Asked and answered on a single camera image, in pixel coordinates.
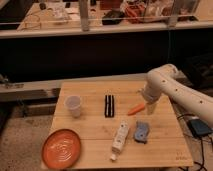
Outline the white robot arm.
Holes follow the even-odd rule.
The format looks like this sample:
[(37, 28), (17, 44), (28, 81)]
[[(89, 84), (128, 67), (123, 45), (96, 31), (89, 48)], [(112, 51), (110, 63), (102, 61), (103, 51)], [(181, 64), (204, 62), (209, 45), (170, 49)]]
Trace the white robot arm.
[(150, 70), (142, 89), (143, 98), (148, 103), (155, 103), (164, 93), (213, 128), (213, 97), (179, 83), (176, 81), (178, 74), (173, 64)]

